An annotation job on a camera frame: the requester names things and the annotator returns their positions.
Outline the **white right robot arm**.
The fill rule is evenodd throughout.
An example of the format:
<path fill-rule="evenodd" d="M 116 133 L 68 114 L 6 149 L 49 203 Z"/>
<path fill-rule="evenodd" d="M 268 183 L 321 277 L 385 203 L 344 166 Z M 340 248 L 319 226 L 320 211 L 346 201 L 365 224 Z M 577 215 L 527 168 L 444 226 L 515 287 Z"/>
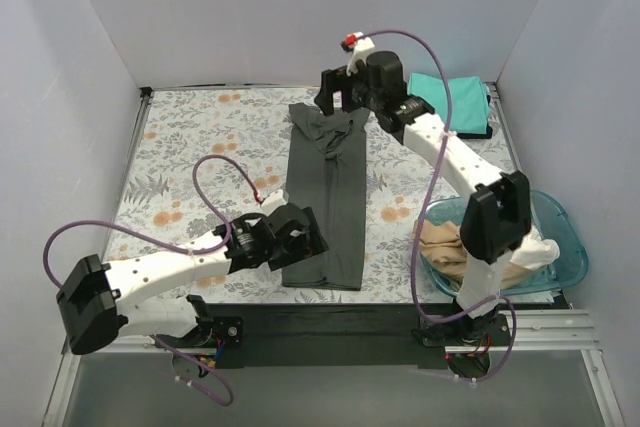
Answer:
<path fill-rule="evenodd" d="M 504 270 L 531 230 L 527 177 L 520 171 L 504 173 L 484 161 L 433 106 L 409 94 L 403 65 L 391 51 L 355 54 L 347 65 L 323 71 L 314 102 L 324 115 L 333 114 L 336 95 L 346 112 L 373 112 L 385 132 L 433 166 L 434 178 L 443 177 L 466 199 L 460 226 L 467 252 L 462 285 L 450 315 L 424 319 L 434 337 L 479 342 L 497 315 Z"/>

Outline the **dark grey t shirt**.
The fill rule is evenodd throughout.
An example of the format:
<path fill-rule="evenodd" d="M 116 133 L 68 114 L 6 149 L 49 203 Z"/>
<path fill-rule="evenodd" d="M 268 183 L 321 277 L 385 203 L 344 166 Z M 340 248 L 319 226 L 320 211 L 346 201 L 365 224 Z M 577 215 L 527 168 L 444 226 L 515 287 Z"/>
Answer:
<path fill-rule="evenodd" d="M 366 234 L 366 131 L 369 112 L 331 116 L 291 104 L 285 190 L 309 207 L 328 250 L 282 270 L 286 287 L 358 291 L 362 287 Z"/>

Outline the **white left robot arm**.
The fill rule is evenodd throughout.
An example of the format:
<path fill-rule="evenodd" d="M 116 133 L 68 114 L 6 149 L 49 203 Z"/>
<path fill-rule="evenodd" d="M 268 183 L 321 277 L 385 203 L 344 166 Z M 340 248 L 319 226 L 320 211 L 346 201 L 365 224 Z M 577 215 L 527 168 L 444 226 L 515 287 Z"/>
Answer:
<path fill-rule="evenodd" d="M 128 260 L 80 259 L 56 302 L 71 351 L 94 353 L 119 337 L 163 335 L 205 345 L 213 324 L 192 300 L 161 295 L 203 278 L 267 265 L 279 270 L 325 253 L 311 208 L 285 203 L 244 214 L 182 246 Z"/>

